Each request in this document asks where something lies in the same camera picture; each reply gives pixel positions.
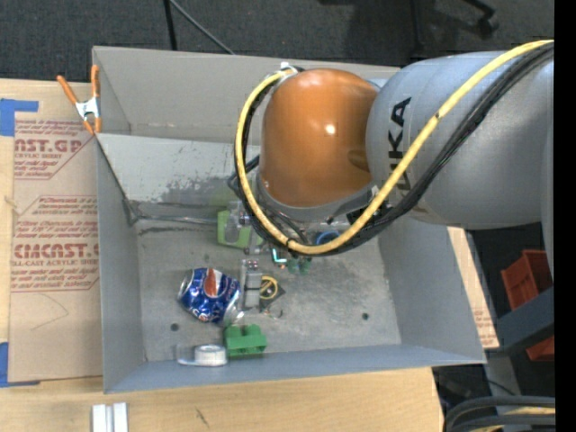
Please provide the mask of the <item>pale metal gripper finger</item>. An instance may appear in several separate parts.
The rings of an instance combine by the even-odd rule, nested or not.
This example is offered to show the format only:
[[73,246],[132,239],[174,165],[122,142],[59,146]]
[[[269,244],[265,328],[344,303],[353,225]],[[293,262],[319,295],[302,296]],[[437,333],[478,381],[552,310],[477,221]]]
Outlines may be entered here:
[[244,205],[240,201],[230,202],[228,205],[228,220],[225,224],[225,240],[227,243],[239,241],[240,232],[251,222]]
[[242,306],[245,310],[255,308],[260,303],[262,271],[256,259],[244,259],[241,266]]

